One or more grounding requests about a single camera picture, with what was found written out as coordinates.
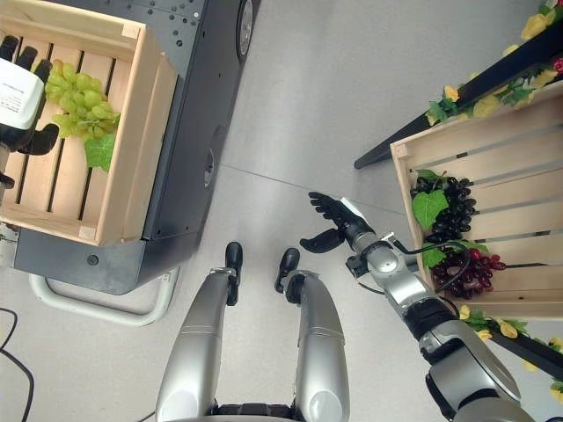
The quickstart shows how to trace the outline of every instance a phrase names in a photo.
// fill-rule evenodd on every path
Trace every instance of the green grape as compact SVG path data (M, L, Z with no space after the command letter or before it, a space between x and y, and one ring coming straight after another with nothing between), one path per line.
M72 89L72 84L64 79L61 75L57 73L51 73L48 79L48 84L53 84L56 86L60 86L65 91Z
M86 119L86 115L88 114L88 110L83 105L79 105L77 107L77 116L81 119Z
M95 105L91 108L91 112L94 113L98 119L107 119L108 114L100 105Z
M59 101L59 106L67 113L74 113L77 110L77 103L75 103L72 99L65 97L64 95Z
M85 73L77 74L77 88L80 91L87 90L91 86L91 76Z
M51 75L53 74L57 74L57 75L62 74L62 62L58 59L53 60L53 68L51 69Z
M68 63L62 65L62 75L70 83L74 83L77 80L77 72L74 70L74 66Z
M105 136L106 132L104 131L104 129L102 129L101 127L98 126L94 126L94 137L95 138L101 138L102 136Z
M77 103L78 106L84 106L86 101L84 100L84 94L82 92L76 91L72 94L72 99Z
M99 104L102 100L102 96L99 92L93 90L86 90L84 91L84 101L86 102L87 107L94 107L95 105Z
M96 77L92 78L90 81L90 89L97 92L102 92L102 81Z

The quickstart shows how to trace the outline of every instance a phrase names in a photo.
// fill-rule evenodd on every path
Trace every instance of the yellow flower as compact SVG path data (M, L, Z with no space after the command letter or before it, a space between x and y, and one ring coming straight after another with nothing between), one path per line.
M469 314L471 314L471 312L469 311L469 306L462 305L462 307L459 309L459 319L467 319L469 318Z
M528 18L528 22L526 22L526 26L524 27L524 29L522 29L520 36L525 41L531 40L536 35L541 33L548 25L548 18L541 13L530 16Z
M501 326L501 333L504 337L516 338L518 337L518 331L512 325L499 320L499 325Z
M554 337L551 340L549 340L549 344L550 345L557 345L559 347L563 347L563 338L561 337Z
M537 370L537 366L534 365L533 363L528 362L527 360L522 359L522 364L524 365L524 367L526 369L528 369L530 372L536 372Z
M494 111L499 108L500 104L500 100L494 95L487 95L475 103L473 106L473 115L475 117L486 117L494 113Z
M459 99L459 94L457 93L457 89L455 89L451 85L446 85L443 87L443 95L447 99L451 99L454 103Z
M504 51L502 52L502 57L506 57L510 53L513 53L514 51L516 51L517 48L518 48L518 46L516 44L513 44L511 46L506 47L504 49Z
M438 119L436 119L432 114L430 113L426 113L426 118L428 119L428 123L430 124L430 126L433 126Z
M550 83L553 79L555 79L557 75L558 73L555 70L546 69L542 73L534 77L531 83L531 87L539 90L540 88L543 88L548 83Z
M481 330L481 331L477 331L477 335L479 336L479 338L483 341L485 340L489 340L490 338L492 338L493 336L491 335L491 333L489 332L489 330Z

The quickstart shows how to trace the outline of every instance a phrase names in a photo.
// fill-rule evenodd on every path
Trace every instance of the wooden slat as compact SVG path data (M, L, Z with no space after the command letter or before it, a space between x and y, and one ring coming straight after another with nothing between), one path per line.
M563 131L533 137L521 142L458 158L430 167L437 174L478 181L563 160Z
M487 242L491 253L501 255L508 265L563 264L563 235L524 237L521 239Z
M177 73L164 53L160 57L157 78L152 90L141 153L136 164L131 187L123 237L139 239L143 233L143 225L149 208L152 186L157 173L158 159L162 140L165 135L168 113L172 104Z
M26 22L86 33L104 40L122 42L131 50L135 49L136 33L128 29L145 28L145 24L132 20L37 0L3 0L0 11L4 19L19 18Z
M104 84L112 66L109 57L84 53L81 72L98 78ZM77 136L65 140L55 185L52 210L57 215L78 218L88 167L84 143Z
M80 59L80 52L70 50L66 47L54 46L51 53L51 60L55 59L76 66ZM63 111L57 105L47 102L43 108L43 113L41 114L37 127L45 127L45 125L51 122L53 115L57 113L63 113ZM58 139L55 146L48 154L29 157L26 178L24 180L24 189L20 201L22 205L33 209L47 210L51 196L51 187L55 179L55 167L60 147L61 140Z
M479 211L563 196L563 168L472 187Z
M96 233L96 240L100 244L121 240L129 191L134 183L135 166L140 153L139 142L143 138L142 123L146 121L149 111L147 87L155 82L160 53L154 36L140 32Z
M115 62L115 66L113 67L112 82L107 99L112 107L118 112L122 112L123 109L125 93L129 84L130 73L131 63L123 62L121 60ZM137 121L137 124L140 127L143 127L143 123L140 123L140 121ZM106 186L107 173L101 170L99 167L92 169L90 184L88 186L88 193L84 205L84 215L82 218L82 221L85 224L98 226L102 202L104 200L104 193L106 192Z
M534 130L563 123L563 97L549 98L520 110L489 119L471 119L441 125L396 144L407 145L409 168L421 168L449 156L503 142Z
M494 271L491 282L495 292L563 289L563 266L507 268Z
M492 239L563 227L563 201L474 215L466 238Z

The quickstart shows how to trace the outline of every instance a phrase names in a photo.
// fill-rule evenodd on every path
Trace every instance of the black cable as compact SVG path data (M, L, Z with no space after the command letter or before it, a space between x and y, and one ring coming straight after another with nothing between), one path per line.
M469 258L469 249L467 249L464 244L459 244L458 242L448 241L448 242L442 242L441 244L431 244L429 246L425 246L424 248L415 249L414 251L409 251L405 246L403 246L403 244L399 240L394 240L393 244L397 246L397 249L399 249L401 252L403 252L406 255L415 255L417 253L430 251L432 249L442 248L443 246L454 246L456 248L461 249L464 252L464 263L461 265L459 270L457 270L457 273L452 275L451 278L445 283L443 283L441 286L438 286L438 288L435 290L435 293L440 293L444 289L448 288L453 283L455 283L456 280L461 276L461 274L465 272L465 270L471 263L471 260Z
M155 416L155 412L152 412L150 415L145 416L144 418L142 418L141 420L139 420L137 422L144 422L145 420L149 419L152 416Z
M24 410L24 415L22 416L21 421L22 422L26 422L27 421L27 417L29 416L29 411L32 408L32 401L33 401L33 391L35 390L35 381L33 379L33 374L32 371L30 371L29 369L27 369L26 365L24 365L23 363L21 363L14 355L12 355L11 353L9 353L8 351L4 350L5 346L8 344L8 341L10 341L11 335L14 333L14 331L16 330L16 325L18 324L18 314L16 314L16 312L14 312L11 309L6 309L6 308L0 308L1 311L6 312L10 315L12 315L14 317L14 324L11 326L10 332L8 333L8 336L6 337L6 340L2 343L2 345L0 346L0 354L3 354L6 358L8 358L14 365L16 365L27 377L27 380L29 381L29 390L27 391L27 403L26 403L26 408Z
M369 290L369 291L372 292L372 293L377 293L378 295L385 295L385 292L382 292L381 290L375 290L374 288L371 288L371 287L369 287L369 286L367 286L367 285L361 283L360 281L358 281L358 284L359 284L361 287L365 288L366 290Z

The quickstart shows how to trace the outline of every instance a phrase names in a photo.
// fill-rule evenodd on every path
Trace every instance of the green leaf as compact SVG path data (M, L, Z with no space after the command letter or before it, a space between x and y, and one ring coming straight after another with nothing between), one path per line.
M442 177L442 176L438 176L436 173L428 169L419 169L416 172L419 173L419 177L425 178L430 182L436 180L437 178Z
M469 240L455 240L453 241L456 244L462 244L463 246L465 246L467 249L477 249L478 251L484 252L484 253L488 253L489 252L489 248L487 248L484 244L476 244L475 242L471 242Z
M430 242L425 242L422 247L426 248L430 246ZM428 268L432 268L433 266L437 266L442 262L442 260L446 258L446 254L440 251L439 249L431 249L430 251L422 252L422 264Z
M436 221L436 217L448 207L448 201L443 190L431 193L418 193L413 199L413 213L423 229L429 229Z
M516 319L505 319L505 323L512 325L518 332L522 334L528 334L528 330L526 330L526 325L528 325L525 321L518 321Z
M559 393L563 393L563 382L561 381L554 382L550 387L550 389L556 389L559 391Z
M540 4L539 8L537 9L542 15L547 15L550 11L552 11L549 7L545 4Z
M430 101L430 108L428 108L427 114L438 121L446 121L448 119L448 114L446 114L446 112L435 101Z
M99 139L88 139L84 143L88 167L101 167L103 171L108 172L109 165L112 162L114 144L115 135L106 135Z

